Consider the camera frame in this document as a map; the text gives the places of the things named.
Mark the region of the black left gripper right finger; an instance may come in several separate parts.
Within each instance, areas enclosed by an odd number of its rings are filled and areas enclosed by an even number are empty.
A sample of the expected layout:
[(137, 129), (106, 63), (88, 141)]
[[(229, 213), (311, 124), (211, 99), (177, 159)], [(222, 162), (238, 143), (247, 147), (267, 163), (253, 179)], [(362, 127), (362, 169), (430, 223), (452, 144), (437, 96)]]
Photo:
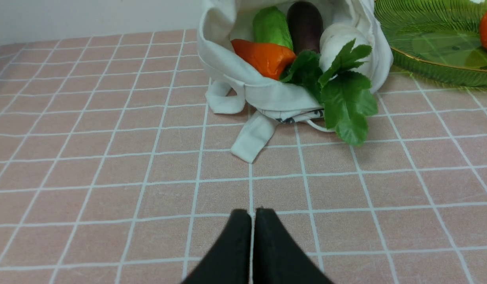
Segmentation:
[(294, 241), (270, 208), (255, 215), (254, 284), (332, 284)]

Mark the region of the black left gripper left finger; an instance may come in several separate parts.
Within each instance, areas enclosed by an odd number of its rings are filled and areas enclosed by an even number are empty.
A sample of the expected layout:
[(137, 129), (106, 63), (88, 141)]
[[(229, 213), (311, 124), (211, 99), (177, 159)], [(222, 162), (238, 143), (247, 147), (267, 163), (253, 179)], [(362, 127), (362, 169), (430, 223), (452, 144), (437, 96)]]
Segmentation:
[(234, 209), (213, 246), (182, 283), (247, 284), (251, 228), (247, 210)]

